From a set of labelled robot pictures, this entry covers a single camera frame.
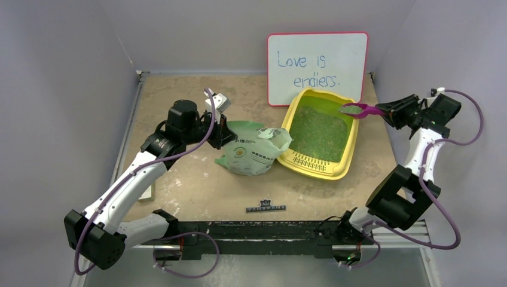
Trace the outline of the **yellow sifting litter tray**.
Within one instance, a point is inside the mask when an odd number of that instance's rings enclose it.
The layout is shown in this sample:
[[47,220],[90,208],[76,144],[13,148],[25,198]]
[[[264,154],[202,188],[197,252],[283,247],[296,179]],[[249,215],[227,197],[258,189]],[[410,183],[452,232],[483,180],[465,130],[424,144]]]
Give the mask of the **yellow sifting litter tray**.
[[[346,103],[353,103],[352,99],[342,97],[339,94],[330,91],[317,90],[314,88],[303,89],[298,96],[293,99],[289,109],[285,115],[282,123],[282,128],[289,131],[292,119],[295,114],[296,107],[303,96],[317,96],[317,97],[339,97]],[[298,152],[288,149],[278,157],[278,161],[283,166],[291,169],[300,174],[310,176],[313,178],[326,179],[326,180],[339,180],[343,178],[349,171],[352,163],[352,158],[355,151],[356,141],[358,137],[359,121],[354,118],[352,121],[352,128],[350,131],[349,139],[343,157],[340,162],[334,163],[330,161],[318,160]]]

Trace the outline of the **small white red card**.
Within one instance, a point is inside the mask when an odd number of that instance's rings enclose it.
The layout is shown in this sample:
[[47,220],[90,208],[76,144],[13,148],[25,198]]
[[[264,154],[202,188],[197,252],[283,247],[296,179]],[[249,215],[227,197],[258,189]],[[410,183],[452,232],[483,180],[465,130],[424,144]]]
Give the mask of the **small white red card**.
[[150,185],[138,198],[139,201],[153,200],[155,193],[154,184]]

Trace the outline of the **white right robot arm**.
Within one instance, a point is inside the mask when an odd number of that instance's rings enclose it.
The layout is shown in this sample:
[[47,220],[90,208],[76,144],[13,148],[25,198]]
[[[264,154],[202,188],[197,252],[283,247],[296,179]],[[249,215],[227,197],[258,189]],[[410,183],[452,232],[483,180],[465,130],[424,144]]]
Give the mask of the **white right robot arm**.
[[447,124],[462,104],[443,93],[419,98],[413,94],[400,100],[370,106],[346,103],[340,111],[353,118],[379,115],[391,127],[409,127],[410,150],[404,164],[397,165],[372,192],[365,207],[343,214],[334,235],[343,243],[363,239],[361,228],[371,231],[380,224],[409,229],[428,210],[441,188],[435,184],[433,170],[439,150],[450,135]]

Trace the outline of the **green cat litter granules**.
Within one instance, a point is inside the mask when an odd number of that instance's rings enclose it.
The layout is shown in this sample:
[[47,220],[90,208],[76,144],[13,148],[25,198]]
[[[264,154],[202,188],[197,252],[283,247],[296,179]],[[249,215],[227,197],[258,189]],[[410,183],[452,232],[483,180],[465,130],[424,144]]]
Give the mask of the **green cat litter granules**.
[[318,160],[338,163],[343,157],[353,120],[338,108],[325,112],[299,106],[289,128],[292,138],[289,148]]

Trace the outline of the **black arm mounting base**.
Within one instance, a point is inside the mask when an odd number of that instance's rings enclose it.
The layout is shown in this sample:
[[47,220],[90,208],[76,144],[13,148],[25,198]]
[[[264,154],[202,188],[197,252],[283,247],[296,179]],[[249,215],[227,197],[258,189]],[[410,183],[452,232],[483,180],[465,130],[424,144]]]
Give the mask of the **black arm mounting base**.
[[361,247],[372,240],[355,230],[343,216],[316,221],[177,221],[160,239],[142,243],[166,252],[178,251],[182,260],[203,255],[305,255],[338,262],[358,262]]

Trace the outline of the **purple plastic litter scoop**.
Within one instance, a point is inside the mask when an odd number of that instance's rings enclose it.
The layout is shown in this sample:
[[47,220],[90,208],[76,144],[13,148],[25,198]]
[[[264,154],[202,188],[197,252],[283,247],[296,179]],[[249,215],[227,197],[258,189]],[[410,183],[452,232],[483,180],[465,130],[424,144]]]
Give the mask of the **purple plastic litter scoop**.
[[339,108],[342,114],[356,119],[363,119],[369,115],[385,115],[386,113],[375,106],[366,103],[346,103]]

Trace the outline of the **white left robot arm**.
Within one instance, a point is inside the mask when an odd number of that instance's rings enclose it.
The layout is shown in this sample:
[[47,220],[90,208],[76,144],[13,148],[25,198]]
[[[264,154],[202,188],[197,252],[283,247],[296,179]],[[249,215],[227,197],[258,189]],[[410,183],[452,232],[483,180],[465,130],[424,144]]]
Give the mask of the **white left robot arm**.
[[206,111],[199,114],[191,100],[177,100],[166,120],[141,145],[129,168],[82,212],[71,210],[64,218],[70,247],[75,251],[74,269],[84,257],[92,267],[112,267],[127,248],[158,239],[169,245],[178,238],[178,220],[159,209],[136,221],[123,219],[141,195],[176,161],[204,143],[215,149],[234,141],[224,111],[230,101],[222,94],[206,99]]

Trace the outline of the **pink framed whiteboard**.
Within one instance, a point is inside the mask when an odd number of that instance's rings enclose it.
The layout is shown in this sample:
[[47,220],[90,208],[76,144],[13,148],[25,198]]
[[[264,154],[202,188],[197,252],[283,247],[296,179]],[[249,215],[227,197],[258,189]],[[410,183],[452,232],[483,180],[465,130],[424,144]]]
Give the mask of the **pink framed whiteboard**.
[[267,37],[267,102],[288,106],[306,88],[354,102],[363,94],[366,32],[273,33]]

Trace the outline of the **green cat litter bag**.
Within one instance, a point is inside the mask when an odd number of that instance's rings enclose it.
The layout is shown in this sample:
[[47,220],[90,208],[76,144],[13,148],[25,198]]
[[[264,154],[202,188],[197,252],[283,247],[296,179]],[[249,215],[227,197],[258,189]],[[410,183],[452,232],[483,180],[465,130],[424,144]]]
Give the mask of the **green cat litter bag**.
[[289,132],[281,127],[254,121],[230,121],[228,127],[237,138],[222,147],[224,153],[215,163],[237,175],[266,173],[292,142]]

